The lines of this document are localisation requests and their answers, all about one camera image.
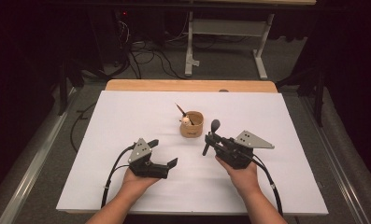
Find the forearm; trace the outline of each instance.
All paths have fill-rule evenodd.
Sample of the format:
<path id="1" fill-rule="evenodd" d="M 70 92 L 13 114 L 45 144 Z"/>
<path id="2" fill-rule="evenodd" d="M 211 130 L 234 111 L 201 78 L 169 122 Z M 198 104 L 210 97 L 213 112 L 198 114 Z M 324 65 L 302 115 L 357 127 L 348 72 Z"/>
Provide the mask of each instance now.
<path id="1" fill-rule="evenodd" d="M 252 224 L 287 223 L 261 191 L 242 196 Z"/>
<path id="2" fill-rule="evenodd" d="M 98 211 L 87 223 L 123 223 L 127 213 L 135 202 L 118 195 Z"/>

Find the metal stand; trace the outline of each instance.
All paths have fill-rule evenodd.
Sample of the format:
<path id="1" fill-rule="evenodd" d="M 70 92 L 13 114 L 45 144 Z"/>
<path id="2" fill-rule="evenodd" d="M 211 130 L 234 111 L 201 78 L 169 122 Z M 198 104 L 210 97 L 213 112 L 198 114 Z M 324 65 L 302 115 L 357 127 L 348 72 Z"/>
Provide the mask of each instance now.
<path id="1" fill-rule="evenodd" d="M 225 20 L 201 20 L 194 19 L 193 12 L 189 12 L 188 24 L 188 48 L 186 52 L 185 76 L 192 76 L 193 66 L 199 66 L 200 62 L 193 58 L 193 34 L 199 35 L 243 35 L 260 37 L 261 41 L 258 49 L 252 51 L 254 61 L 257 65 L 260 79 L 267 79 L 262 52 L 274 14 L 269 14 L 267 21 L 225 21 Z"/>

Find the wooden cup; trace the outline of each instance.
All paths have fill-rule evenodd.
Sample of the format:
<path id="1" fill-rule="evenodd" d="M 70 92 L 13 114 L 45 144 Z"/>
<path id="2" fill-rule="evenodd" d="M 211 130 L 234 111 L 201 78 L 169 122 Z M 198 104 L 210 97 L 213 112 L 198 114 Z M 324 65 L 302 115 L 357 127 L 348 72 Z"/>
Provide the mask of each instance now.
<path id="1" fill-rule="evenodd" d="M 181 122 L 179 130 L 181 135 L 187 138 L 199 137 L 203 133 L 203 114 L 197 111 L 189 111 L 186 113 L 193 125 L 185 125 Z"/>

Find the white paper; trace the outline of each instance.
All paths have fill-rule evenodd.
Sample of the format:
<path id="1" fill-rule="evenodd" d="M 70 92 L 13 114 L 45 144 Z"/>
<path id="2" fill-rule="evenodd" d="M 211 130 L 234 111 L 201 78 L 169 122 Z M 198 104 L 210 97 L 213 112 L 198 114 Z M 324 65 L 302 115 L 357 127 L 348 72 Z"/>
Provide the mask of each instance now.
<path id="1" fill-rule="evenodd" d="M 199 111 L 205 123 L 202 136 L 185 138 L 179 132 L 181 113 Z M 283 212 L 289 215 L 326 215 L 327 208 L 310 170 L 292 120 L 279 93 L 102 91 L 57 209 L 94 212 L 100 209 L 109 172 L 121 152 L 142 137 L 159 139 L 152 150 L 154 163 L 178 158 L 162 179 L 138 200 L 131 213 L 237 215 L 246 209 L 211 147 L 204 157 L 205 134 L 212 120 L 222 137 L 247 130 L 275 146 L 255 148 L 276 183 Z M 127 152 L 119 165 L 127 164 Z M 107 201 L 118 191 L 126 168 L 112 176 Z M 263 170 L 261 188 L 276 206 Z"/>

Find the black device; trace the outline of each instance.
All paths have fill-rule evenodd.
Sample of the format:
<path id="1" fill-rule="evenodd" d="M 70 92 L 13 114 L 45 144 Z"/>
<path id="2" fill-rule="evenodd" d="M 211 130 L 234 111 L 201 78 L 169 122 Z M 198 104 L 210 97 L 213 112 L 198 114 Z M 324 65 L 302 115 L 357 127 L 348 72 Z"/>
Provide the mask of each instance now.
<path id="1" fill-rule="evenodd" d="M 152 148 L 158 144 L 159 140 L 157 139 L 147 143 L 144 139 L 140 138 L 136 142 L 128 160 L 130 169 L 135 175 L 166 179 L 168 171 L 177 165 L 178 158 L 168 162 L 167 165 L 155 164 L 150 160 Z"/>
<path id="2" fill-rule="evenodd" d="M 217 157 L 234 169 L 245 169 L 251 162 L 255 162 L 266 173 L 270 187 L 275 194 L 278 212 L 283 216 L 278 189 L 264 163 L 253 153 L 255 147 L 274 148 L 274 146 L 249 131 L 243 131 L 237 138 L 220 137 L 215 133 L 220 126 L 221 123 L 217 119 L 211 122 L 211 131 L 205 137 L 206 146 L 203 156 L 206 156 L 209 147 L 214 147 Z"/>
<path id="3" fill-rule="evenodd" d="M 116 159 L 115 164 L 113 165 L 109 177 L 104 187 L 104 194 L 103 200 L 101 202 L 101 207 L 104 207 L 107 202 L 107 195 L 109 191 L 109 185 L 111 183 L 111 177 L 115 173 L 116 170 L 123 166 L 119 166 L 118 162 L 121 157 L 129 150 L 133 150 L 130 158 L 128 159 L 129 168 L 136 176 L 142 177 L 154 177 L 154 178 L 163 178 L 166 179 L 168 176 L 168 171 L 177 165 L 178 158 L 173 159 L 172 161 L 168 162 L 167 165 L 155 164 L 150 160 L 150 156 L 152 155 L 152 148 L 159 145 L 159 140 L 155 139 L 150 142 L 146 142 L 143 138 L 139 138 L 136 143 L 133 143 L 131 146 L 126 148 L 121 155 Z"/>

